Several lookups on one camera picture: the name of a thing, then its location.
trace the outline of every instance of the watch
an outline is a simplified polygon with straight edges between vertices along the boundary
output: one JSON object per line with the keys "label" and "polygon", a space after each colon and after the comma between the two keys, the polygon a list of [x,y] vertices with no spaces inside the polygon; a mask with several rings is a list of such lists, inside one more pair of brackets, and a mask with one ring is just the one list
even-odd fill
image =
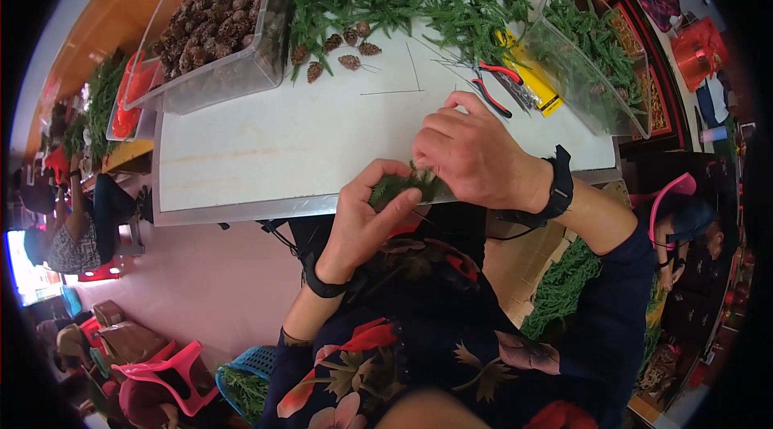
{"label": "watch", "polygon": [[561,216],[569,208],[575,192],[575,181],[569,171],[569,160],[572,156],[561,145],[556,145],[555,158],[543,159],[553,166],[553,182],[550,184],[550,198],[545,209],[536,214],[516,209],[498,210],[495,211],[497,218],[530,228],[539,228],[545,226],[547,220]]}
{"label": "watch", "polygon": [[352,280],[350,280],[343,284],[330,284],[317,278],[317,273],[314,271],[317,265],[317,260],[314,259],[314,253],[306,255],[306,257],[301,260],[301,264],[303,264],[303,277],[306,280],[306,284],[319,298],[335,298],[340,294],[345,293],[353,283]]}

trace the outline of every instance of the red plastic bag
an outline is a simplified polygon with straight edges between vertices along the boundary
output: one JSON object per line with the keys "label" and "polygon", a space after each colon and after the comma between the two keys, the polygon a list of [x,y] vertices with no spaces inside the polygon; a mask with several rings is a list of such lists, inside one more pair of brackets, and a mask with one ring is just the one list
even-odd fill
{"label": "red plastic bag", "polygon": [[[137,58],[137,66],[134,67],[134,75],[130,76],[131,67],[134,65],[135,58]],[[125,139],[131,134],[132,129],[137,126],[141,114],[139,108],[124,110],[124,105],[131,104],[150,90],[155,70],[159,67],[159,64],[155,64],[154,66],[143,69],[142,61],[144,59],[144,51],[137,52],[131,56],[126,64],[124,76],[121,79],[121,85],[118,86],[118,111],[116,111],[115,117],[113,118],[112,128],[113,135],[120,139]]]}

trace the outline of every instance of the pink floor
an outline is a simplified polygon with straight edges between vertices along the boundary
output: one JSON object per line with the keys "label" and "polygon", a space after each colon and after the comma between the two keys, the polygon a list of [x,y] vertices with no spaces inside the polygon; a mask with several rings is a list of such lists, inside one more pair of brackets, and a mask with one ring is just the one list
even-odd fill
{"label": "pink floor", "polygon": [[[118,280],[77,284],[84,308],[110,299],[169,339],[199,340],[210,368],[246,348],[275,345],[301,285],[301,264],[284,245],[256,222],[226,231],[217,224],[141,223],[145,254],[124,257]],[[287,225],[280,231],[292,239]]]}

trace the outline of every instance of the person's left hand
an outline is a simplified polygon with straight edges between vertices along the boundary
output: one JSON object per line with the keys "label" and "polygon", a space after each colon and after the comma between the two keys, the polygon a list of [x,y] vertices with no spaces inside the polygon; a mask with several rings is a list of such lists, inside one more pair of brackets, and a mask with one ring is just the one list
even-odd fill
{"label": "person's left hand", "polygon": [[421,201],[419,189],[407,189],[376,213],[368,200],[372,187],[384,174],[408,177],[411,168],[399,161],[376,159],[341,189],[333,230],[315,268],[322,282],[343,284],[351,279],[354,270],[372,257],[392,229]]}

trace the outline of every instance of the white table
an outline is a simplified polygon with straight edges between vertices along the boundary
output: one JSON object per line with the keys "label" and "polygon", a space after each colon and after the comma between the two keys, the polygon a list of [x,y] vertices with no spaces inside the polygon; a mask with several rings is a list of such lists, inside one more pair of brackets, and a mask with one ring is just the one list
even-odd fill
{"label": "white table", "polygon": [[[530,0],[536,6],[539,0]],[[449,54],[421,37],[437,37],[421,21],[413,37],[369,41],[383,53],[363,62],[377,73],[350,72],[329,57],[335,76],[313,85],[304,71],[295,85],[209,106],[185,116],[158,115],[153,153],[157,226],[308,216],[335,211],[337,192],[373,158],[411,159],[422,119],[454,89],[471,91],[468,69],[441,65]],[[564,106],[550,117],[528,116],[488,73],[491,94],[513,112],[505,125],[528,153],[544,157],[563,145],[575,172],[619,178],[611,137],[596,137]]]}

